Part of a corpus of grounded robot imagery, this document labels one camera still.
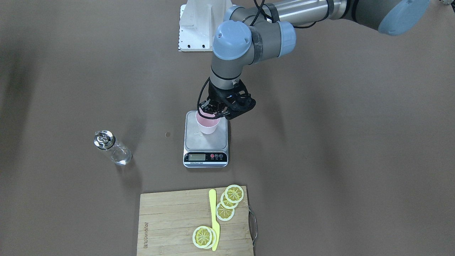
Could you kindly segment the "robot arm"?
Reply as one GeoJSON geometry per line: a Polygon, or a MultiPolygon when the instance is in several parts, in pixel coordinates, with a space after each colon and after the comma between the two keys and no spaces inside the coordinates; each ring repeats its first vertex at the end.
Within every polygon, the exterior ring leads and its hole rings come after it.
{"type": "Polygon", "coordinates": [[[217,27],[205,101],[198,114],[205,119],[231,120],[250,110],[256,101],[240,76],[244,66],[291,53],[296,29],[311,28],[326,19],[346,19],[397,36],[423,16],[428,0],[283,0],[262,1],[254,8],[233,6],[217,27]]]}

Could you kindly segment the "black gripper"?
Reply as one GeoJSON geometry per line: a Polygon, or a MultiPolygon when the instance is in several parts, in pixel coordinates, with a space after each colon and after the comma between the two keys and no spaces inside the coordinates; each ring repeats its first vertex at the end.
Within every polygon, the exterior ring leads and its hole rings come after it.
{"type": "MultiPolygon", "coordinates": [[[[233,89],[239,83],[242,82],[234,81],[233,83],[230,83],[230,86],[232,86],[230,89],[233,89]]],[[[220,89],[216,87],[210,80],[208,81],[208,84],[209,87],[207,100],[198,104],[200,112],[203,112],[203,115],[212,114],[216,118],[231,119],[232,115],[230,109],[227,108],[223,102],[223,97],[226,96],[227,90],[229,89],[220,89]]]]}

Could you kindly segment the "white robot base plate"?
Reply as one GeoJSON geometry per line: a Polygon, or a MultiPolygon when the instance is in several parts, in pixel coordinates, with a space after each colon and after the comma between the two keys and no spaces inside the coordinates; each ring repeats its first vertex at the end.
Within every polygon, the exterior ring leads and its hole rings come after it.
{"type": "Polygon", "coordinates": [[[212,51],[214,32],[232,6],[230,0],[189,0],[183,4],[178,49],[181,52],[212,51]]]}

